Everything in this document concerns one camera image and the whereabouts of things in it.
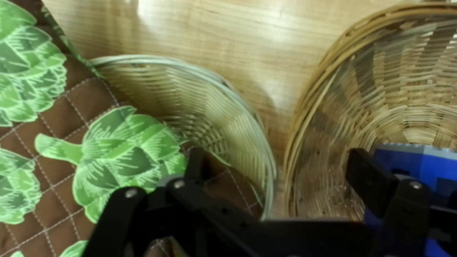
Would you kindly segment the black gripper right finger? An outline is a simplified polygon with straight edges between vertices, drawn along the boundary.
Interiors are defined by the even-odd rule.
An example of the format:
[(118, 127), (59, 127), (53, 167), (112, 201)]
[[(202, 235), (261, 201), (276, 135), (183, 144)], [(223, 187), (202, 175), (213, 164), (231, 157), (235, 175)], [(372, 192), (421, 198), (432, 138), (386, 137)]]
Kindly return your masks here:
[(346, 181), (378, 221), (371, 232), (371, 257), (456, 257), (456, 192), (436, 194), (416, 177), (395, 174), (363, 148), (352, 148)]

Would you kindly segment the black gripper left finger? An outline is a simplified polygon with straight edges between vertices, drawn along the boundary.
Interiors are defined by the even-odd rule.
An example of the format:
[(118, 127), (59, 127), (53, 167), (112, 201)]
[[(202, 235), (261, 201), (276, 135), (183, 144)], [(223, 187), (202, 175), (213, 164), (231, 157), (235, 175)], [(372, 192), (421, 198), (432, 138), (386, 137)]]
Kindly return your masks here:
[(195, 148), (185, 174), (152, 192), (115, 189), (83, 257), (148, 257), (163, 238), (176, 239), (189, 257), (262, 257), (259, 218), (206, 189), (202, 178), (215, 165), (209, 152)]

